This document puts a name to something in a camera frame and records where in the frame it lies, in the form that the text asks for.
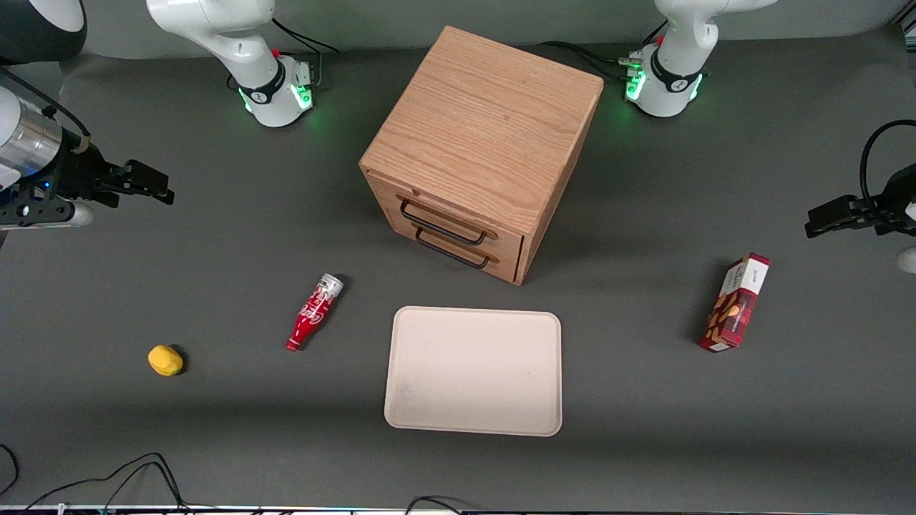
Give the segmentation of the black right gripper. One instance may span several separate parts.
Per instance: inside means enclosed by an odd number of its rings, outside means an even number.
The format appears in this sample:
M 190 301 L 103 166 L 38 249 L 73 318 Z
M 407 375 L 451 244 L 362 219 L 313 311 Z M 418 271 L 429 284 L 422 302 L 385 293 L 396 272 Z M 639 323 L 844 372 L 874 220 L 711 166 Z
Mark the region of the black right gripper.
M 127 161 L 122 167 L 108 162 L 94 144 L 77 154 L 79 138 L 65 134 L 56 157 L 43 173 L 43 187 L 56 197 L 84 200 L 117 208 L 122 195 L 150 197 L 164 205 L 173 205 L 175 193 L 169 190 L 169 176 L 141 161 Z

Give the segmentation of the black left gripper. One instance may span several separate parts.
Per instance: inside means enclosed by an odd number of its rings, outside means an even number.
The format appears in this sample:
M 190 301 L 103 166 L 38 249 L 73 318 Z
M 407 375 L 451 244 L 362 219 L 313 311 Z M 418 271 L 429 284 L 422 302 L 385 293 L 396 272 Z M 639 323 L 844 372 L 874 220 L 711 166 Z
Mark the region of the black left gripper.
M 873 195 L 867 185 L 867 165 L 861 164 L 858 182 L 864 207 L 854 195 L 842 195 L 808 211 L 804 225 L 806 237 L 821 237 L 828 232 L 872 227 L 877 235 L 899 232 L 913 237 L 915 201 L 915 165 L 903 167 L 887 180 L 881 193 Z

